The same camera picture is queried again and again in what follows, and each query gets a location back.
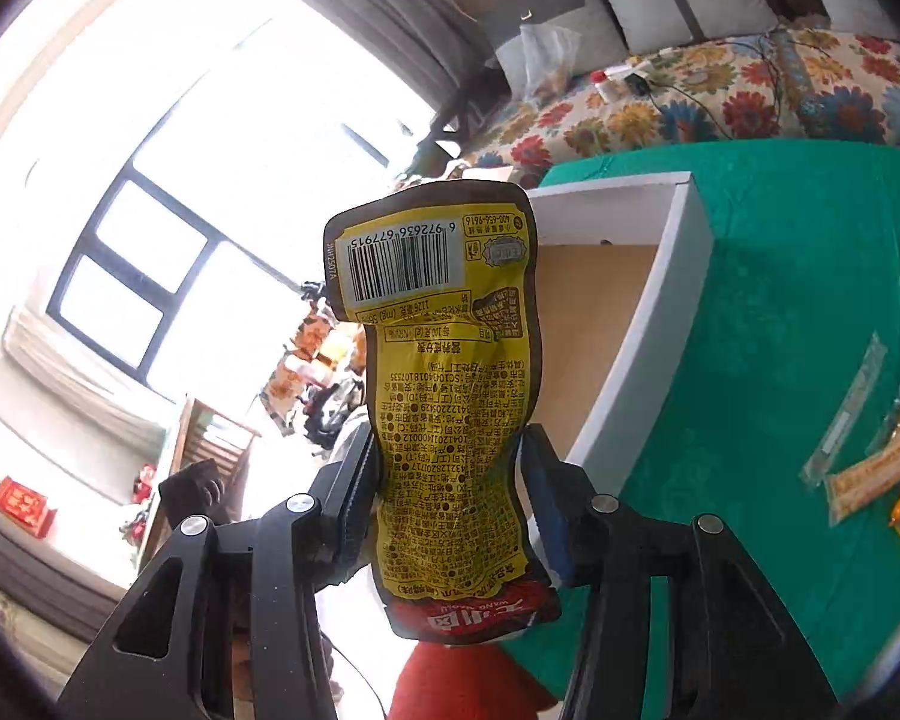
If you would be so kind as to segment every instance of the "metal bolt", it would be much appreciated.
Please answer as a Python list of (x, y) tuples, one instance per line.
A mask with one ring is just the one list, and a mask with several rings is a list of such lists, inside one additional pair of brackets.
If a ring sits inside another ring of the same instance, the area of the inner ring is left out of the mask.
[(590, 505), (593, 507), (594, 512), (600, 512), (600, 514), (613, 514), (620, 508), (620, 501), (612, 495), (601, 493), (593, 496)]
[(180, 523), (180, 531), (184, 536), (197, 536), (207, 529), (207, 518), (199, 514), (191, 514)]
[(298, 493), (287, 498), (287, 509), (294, 514), (303, 514), (303, 512), (309, 512), (314, 507), (315, 502), (313, 495)]
[(724, 531), (724, 522), (714, 514), (702, 514), (697, 518), (697, 525), (703, 533), (710, 533), (711, 536)]

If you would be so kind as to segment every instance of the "window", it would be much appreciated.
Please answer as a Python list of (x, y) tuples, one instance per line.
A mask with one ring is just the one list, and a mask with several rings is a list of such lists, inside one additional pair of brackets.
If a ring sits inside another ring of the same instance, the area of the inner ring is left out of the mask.
[[(293, 7), (151, 130), (47, 309), (141, 384), (228, 413), (245, 412), (306, 312), (298, 285), (322, 279), (323, 225), (386, 194), (432, 115), (343, 33)], [(314, 46), (386, 95), (328, 85), (324, 64), (300, 61)]]

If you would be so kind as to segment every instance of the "bottle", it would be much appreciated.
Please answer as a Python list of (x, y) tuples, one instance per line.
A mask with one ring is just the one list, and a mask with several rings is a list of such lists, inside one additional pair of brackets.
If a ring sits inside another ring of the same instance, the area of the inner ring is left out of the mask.
[(607, 78), (607, 74), (602, 70), (595, 70), (590, 74), (590, 80), (597, 88), (604, 103), (616, 103), (620, 99), (620, 92), (616, 81)]

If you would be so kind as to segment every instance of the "green tablecloth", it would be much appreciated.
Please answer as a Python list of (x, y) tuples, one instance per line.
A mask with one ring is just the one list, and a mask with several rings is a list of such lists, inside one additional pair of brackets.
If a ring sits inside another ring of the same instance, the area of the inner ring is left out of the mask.
[[(891, 496), (836, 528), (813, 452), (874, 330), (889, 351), (839, 464), (861, 459), (900, 378), (900, 151), (825, 141), (699, 143), (554, 167), (545, 185), (691, 170), (715, 236), (700, 307), (670, 394), (623, 490), (649, 517), (720, 514), (807, 636), (838, 695), (900, 621)], [(564, 617), (509, 642), (557, 695), (586, 591)], [(662, 610), (653, 597), (653, 612)], [(645, 717), (661, 716), (663, 626), (653, 626)]]

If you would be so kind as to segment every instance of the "open drawer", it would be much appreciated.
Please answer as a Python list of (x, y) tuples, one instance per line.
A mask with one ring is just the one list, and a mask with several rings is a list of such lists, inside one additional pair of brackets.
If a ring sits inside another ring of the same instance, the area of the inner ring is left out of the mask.
[(539, 237), (543, 378), (530, 421), (619, 493), (670, 389), (713, 235), (689, 172), (528, 192)]

